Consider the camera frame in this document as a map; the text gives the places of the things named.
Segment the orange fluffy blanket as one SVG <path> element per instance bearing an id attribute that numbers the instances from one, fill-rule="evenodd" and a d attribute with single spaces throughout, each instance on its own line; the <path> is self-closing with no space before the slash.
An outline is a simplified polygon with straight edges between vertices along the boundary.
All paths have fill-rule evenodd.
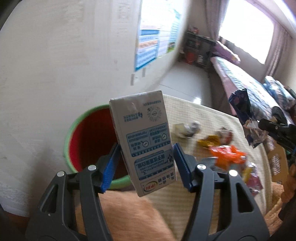
<path id="1" fill-rule="evenodd" d="M 175 240 L 160 212 L 133 191 L 99 194 L 113 240 Z"/>

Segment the wooden chair frame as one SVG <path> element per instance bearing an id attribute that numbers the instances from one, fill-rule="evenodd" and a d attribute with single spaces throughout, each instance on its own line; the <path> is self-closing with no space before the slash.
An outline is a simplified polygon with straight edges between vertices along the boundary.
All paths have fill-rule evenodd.
<path id="1" fill-rule="evenodd" d="M 287 180 L 289 171 L 285 149 L 276 143 L 273 138 L 267 137 L 265 150 L 269 160 L 272 181 L 283 184 Z"/>

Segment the red bin green rim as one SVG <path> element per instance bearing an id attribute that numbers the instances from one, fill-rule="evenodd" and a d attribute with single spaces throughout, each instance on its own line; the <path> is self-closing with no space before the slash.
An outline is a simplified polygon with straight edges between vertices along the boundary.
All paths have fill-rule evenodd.
<path id="1" fill-rule="evenodd" d="M 117 143 L 109 105 L 100 105 L 79 116 L 70 126 L 64 144 L 66 163 L 73 173 L 95 164 Z"/>

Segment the dark blue snack bag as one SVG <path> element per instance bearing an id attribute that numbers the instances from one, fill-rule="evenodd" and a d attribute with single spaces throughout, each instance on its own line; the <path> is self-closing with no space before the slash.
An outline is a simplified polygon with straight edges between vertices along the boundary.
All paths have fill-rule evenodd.
<path id="1" fill-rule="evenodd" d="M 228 99 L 243 126 L 245 138 L 250 146 L 256 148 L 263 143 L 268 133 L 259 128 L 259 121 L 255 118 L 247 89 L 236 90 Z"/>

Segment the grey window curtain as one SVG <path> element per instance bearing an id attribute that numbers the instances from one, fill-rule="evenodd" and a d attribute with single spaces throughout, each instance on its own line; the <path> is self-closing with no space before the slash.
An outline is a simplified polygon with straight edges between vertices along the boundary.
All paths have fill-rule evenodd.
<path id="1" fill-rule="evenodd" d="M 264 77 L 266 75 L 272 76 L 273 78 L 279 77 L 286 63 L 291 42 L 291 35 L 282 25 L 276 22 L 274 25 L 271 46 L 265 62 L 266 70 Z"/>

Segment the white wall socket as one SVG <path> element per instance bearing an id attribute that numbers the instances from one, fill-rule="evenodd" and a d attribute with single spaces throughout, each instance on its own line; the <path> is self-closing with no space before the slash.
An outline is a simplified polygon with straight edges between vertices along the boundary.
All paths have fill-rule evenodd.
<path id="1" fill-rule="evenodd" d="M 131 85 L 131 86 L 134 85 L 134 78 L 135 78 L 135 74 L 132 73 L 132 74 L 131 74 L 131 80 L 130 80 L 130 85 Z"/>

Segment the pink floral pillow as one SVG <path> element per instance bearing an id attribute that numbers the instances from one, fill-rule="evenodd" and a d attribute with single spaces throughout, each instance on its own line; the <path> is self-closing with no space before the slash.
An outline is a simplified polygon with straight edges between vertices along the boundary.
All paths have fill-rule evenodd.
<path id="1" fill-rule="evenodd" d="M 228 47 L 223 45 L 220 41 L 216 41 L 216 45 L 214 46 L 213 54 L 219 56 L 221 58 L 226 59 L 227 61 L 239 65 L 241 60 L 239 56 L 233 53 Z"/>

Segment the grey white paper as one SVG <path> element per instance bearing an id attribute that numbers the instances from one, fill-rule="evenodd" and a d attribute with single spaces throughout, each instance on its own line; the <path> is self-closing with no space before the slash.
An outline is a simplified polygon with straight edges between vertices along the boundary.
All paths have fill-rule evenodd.
<path id="1" fill-rule="evenodd" d="M 193 121 L 191 123 L 179 123 L 174 125 L 174 133 L 180 138 L 192 138 L 195 134 L 201 130 L 201 124 L 199 121 Z"/>

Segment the orange plastic wrapper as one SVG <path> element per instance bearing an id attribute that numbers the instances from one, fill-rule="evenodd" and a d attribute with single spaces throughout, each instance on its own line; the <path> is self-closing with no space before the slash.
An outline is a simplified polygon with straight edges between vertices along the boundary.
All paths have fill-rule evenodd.
<path id="1" fill-rule="evenodd" d="M 209 150 L 216 157 L 215 166 L 224 170 L 229 170 L 231 165 L 244 165 L 246 162 L 246 154 L 234 145 L 211 146 Z"/>

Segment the bed with striped quilt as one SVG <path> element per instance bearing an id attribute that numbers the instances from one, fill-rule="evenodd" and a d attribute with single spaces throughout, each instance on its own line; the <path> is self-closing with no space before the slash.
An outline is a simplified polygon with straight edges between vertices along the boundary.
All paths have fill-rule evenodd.
<path id="1" fill-rule="evenodd" d="M 247 89 L 252 111 L 257 120 L 270 119 L 271 110 L 279 106 L 263 85 L 240 67 L 221 57 L 211 57 L 208 73 L 211 88 L 212 108 L 236 116 L 229 104 L 230 95 L 236 90 Z"/>

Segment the pink snack wrapper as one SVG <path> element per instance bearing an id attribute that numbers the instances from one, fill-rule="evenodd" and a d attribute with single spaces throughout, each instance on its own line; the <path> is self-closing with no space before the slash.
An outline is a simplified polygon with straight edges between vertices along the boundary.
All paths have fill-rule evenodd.
<path id="1" fill-rule="evenodd" d="M 246 166 L 242 172 L 242 180 L 247 185 L 253 197 L 259 194 L 263 189 L 262 183 L 258 176 L 257 165 L 253 162 L 246 162 Z"/>

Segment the white blue milk carton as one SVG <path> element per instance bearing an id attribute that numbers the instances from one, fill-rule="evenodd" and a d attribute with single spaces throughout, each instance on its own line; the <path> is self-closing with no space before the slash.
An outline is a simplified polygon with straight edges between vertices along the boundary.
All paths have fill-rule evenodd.
<path id="1" fill-rule="evenodd" d="M 125 166 L 139 197 L 176 180 L 163 93 L 144 92 L 109 102 Z"/>

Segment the blue patterned pillow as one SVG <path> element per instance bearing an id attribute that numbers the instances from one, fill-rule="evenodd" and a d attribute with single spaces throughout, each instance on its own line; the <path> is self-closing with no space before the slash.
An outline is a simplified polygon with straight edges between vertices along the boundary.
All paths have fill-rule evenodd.
<path id="1" fill-rule="evenodd" d="M 284 110 L 290 110 L 295 105 L 295 98 L 285 87 L 272 76 L 266 75 L 263 87 L 275 99 L 277 104 Z"/>

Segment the red bucket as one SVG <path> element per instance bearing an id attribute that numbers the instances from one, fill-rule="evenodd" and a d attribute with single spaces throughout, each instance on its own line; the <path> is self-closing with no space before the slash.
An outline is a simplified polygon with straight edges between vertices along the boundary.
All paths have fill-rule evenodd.
<path id="1" fill-rule="evenodd" d="M 196 60 L 196 54 L 193 52 L 185 53 L 185 60 L 186 60 L 186 63 L 188 63 L 190 65 L 194 64 L 194 62 Z"/>

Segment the dark brown crumpled wrapper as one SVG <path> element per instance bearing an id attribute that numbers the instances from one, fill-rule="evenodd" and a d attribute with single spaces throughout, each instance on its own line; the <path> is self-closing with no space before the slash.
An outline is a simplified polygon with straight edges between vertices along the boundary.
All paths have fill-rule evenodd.
<path id="1" fill-rule="evenodd" d="M 219 137 L 221 145 L 229 145 L 233 140 L 233 132 L 228 128 L 221 127 L 215 134 Z"/>

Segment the yellow wrapper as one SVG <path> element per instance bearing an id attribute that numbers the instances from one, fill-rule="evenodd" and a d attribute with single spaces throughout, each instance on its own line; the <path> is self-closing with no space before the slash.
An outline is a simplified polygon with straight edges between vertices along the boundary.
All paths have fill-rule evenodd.
<path id="1" fill-rule="evenodd" d="M 203 148 L 209 148 L 212 146 L 219 146 L 221 145 L 220 143 L 220 138 L 218 135 L 209 135 L 208 137 L 204 139 L 199 139 L 197 141 L 198 145 Z"/>

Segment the dark shelf unit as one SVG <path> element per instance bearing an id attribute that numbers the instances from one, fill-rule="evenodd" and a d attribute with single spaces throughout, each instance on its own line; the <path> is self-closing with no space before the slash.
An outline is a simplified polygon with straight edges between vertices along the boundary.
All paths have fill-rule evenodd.
<path id="1" fill-rule="evenodd" d="M 186 31 L 183 45 L 179 51 L 178 61 L 186 63 L 185 53 L 193 52 L 196 54 L 196 60 L 193 65 L 207 71 L 211 65 L 210 58 L 215 45 L 216 41 L 209 37 Z"/>

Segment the blue wall poster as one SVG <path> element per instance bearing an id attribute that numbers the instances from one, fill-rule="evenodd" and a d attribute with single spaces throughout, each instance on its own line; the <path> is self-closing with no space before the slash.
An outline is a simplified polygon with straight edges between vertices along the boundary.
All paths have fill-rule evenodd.
<path id="1" fill-rule="evenodd" d="M 152 61 L 175 49 L 181 14 L 175 9 L 141 9 L 134 70 L 138 71 Z"/>

